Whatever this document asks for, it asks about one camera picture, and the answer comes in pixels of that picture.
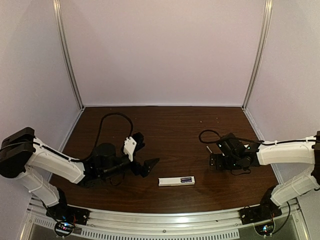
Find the white remote control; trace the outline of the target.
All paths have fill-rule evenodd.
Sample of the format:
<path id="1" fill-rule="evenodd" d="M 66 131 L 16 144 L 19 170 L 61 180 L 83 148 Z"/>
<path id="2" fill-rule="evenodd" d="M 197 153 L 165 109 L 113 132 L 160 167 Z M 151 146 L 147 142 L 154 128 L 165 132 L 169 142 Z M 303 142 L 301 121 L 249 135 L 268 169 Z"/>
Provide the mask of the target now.
<path id="1" fill-rule="evenodd" d="M 181 183 L 180 178 L 192 177 L 193 183 Z M 158 179 L 158 187 L 179 187 L 179 186 L 193 186 L 195 185 L 194 176 L 183 176 L 183 177 L 161 177 Z"/>

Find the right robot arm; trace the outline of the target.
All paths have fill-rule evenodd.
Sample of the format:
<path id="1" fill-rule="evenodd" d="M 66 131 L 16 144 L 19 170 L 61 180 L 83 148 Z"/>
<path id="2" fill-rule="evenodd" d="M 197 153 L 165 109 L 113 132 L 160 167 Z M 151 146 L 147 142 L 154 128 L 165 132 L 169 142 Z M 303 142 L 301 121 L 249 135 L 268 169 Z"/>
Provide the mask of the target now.
<path id="1" fill-rule="evenodd" d="M 285 183 L 271 187 L 261 199 L 263 211 L 274 212 L 282 204 L 320 189 L 320 135 L 284 141 L 255 141 L 233 133 L 214 141 L 220 153 L 214 155 L 219 170 L 249 171 L 271 164 L 304 163 L 309 167 Z"/>

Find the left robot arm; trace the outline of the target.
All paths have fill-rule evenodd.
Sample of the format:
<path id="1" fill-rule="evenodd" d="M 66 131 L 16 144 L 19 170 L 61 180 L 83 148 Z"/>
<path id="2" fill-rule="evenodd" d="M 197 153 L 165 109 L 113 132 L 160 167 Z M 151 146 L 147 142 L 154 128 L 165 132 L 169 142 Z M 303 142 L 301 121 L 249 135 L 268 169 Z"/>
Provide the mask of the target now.
<path id="1" fill-rule="evenodd" d="M 84 188 L 91 188 L 95 183 L 111 179 L 127 170 L 145 178 L 159 162 L 159 158 L 145 160 L 143 164 L 136 161 L 136 152 L 144 146 L 144 136 L 137 132 L 125 139 L 122 156 L 117 156 L 113 144 L 101 143 L 93 148 L 88 158 L 81 160 L 49 147 L 36 138 L 33 128 L 25 127 L 2 141 L 0 174 L 20 182 L 31 194 L 37 196 L 49 217 L 56 221 L 79 222 L 87 214 L 69 206 L 65 193 L 44 180 L 35 168 L 51 172 Z"/>

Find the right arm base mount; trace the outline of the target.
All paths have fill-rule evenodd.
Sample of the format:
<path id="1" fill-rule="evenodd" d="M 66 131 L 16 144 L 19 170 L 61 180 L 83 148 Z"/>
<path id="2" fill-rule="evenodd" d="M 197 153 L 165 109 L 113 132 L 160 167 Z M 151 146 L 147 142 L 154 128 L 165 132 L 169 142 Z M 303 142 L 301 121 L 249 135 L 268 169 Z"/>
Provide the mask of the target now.
<path id="1" fill-rule="evenodd" d="M 263 203 L 256 206 L 246 206 L 239 211 L 243 225 L 271 220 L 282 215 L 281 209 L 274 203 Z"/>

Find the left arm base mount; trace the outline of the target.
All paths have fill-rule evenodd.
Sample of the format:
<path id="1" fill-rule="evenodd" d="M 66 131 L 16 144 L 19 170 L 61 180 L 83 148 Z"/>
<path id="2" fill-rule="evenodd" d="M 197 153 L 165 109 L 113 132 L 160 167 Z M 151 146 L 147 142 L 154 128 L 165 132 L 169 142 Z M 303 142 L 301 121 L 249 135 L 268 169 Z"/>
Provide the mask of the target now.
<path id="1" fill-rule="evenodd" d="M 91 211 L 69 205 L 57 204 L 46 208 L 46 215 L 59 222 L 67 222 L 74 225 L 87 224 Z"/>

